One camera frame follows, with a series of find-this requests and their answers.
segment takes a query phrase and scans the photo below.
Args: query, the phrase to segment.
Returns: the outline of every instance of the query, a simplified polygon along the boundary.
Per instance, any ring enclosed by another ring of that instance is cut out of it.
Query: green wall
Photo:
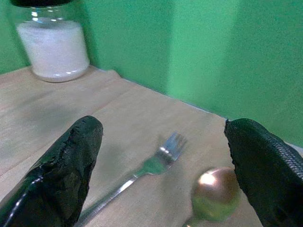
[[[77,0],[91,63],[303,147],[301,0]],[[0,73],[28,65],[0,3]]]

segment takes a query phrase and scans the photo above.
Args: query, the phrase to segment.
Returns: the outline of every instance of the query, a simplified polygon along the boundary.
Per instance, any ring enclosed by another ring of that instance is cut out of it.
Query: table surface
[[[184,154],[158,176],[145,176],[106,206],[88,227],[180,227],[191,216],[196,177],[214,166],[232,166],[225,119],[90,67],[73,81],[47,83],[29,68],[0,75],[0,200],[77,119],[92,115],[104,136],[83,209],[99,200],[129,171],[178,131]],[[204,227],[261,227],[244,194],[223,223]]]

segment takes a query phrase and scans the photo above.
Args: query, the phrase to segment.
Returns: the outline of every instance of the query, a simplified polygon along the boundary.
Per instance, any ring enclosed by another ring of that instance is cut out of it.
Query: spoon bowl
[[[230,167],[212,168],[198,177],[192,192],[193,216],[183,227],[193,227],[200,220],[221,222],[237,208],[240,188]]]

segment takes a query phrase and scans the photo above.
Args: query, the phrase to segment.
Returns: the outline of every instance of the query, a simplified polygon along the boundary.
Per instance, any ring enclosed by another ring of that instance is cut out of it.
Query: white powder
[[[79,23],[22,23],[17,27],[33,72],[50,82],[81,76],[89,66],[83,30]]]

